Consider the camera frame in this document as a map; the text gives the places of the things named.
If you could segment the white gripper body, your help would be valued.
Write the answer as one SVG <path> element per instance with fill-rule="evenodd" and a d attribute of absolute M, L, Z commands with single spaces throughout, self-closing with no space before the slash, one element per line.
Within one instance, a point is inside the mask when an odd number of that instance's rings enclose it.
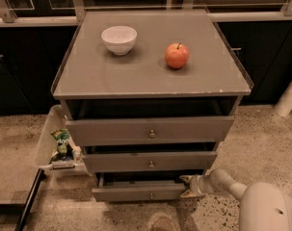
<path fill-rule="evenodd" d="M 212 193 L 209 177 L 204 175 L 194 175 L 190 181 L 190 191 L 195 196 L 203 196 Z"/>

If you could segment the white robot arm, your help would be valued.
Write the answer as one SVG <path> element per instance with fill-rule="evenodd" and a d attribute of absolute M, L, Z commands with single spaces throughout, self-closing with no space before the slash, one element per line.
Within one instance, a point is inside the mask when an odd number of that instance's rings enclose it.
<path fill-rule="evenodd" d="M 246 186 L 222 169 L 208 175 L 181 175 L 180 179 L 188 185 L 183 198 L 229 193 L 238 200 L 239 231 L 292 231 L 292 197 L 270 183 Z"/>

